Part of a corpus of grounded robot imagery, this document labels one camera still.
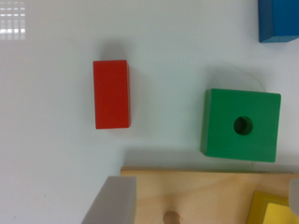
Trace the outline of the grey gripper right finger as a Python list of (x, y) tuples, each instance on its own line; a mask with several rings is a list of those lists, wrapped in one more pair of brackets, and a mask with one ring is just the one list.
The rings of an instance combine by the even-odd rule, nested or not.
[(299, 178), (293, 178), (289, 185), (289, 206), (299, 216)]

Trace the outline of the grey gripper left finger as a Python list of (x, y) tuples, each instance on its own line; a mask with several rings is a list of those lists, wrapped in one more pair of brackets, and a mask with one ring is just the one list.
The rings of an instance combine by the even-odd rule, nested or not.
[(109, 176), (81, 224), (135, 224), (136, 178)]

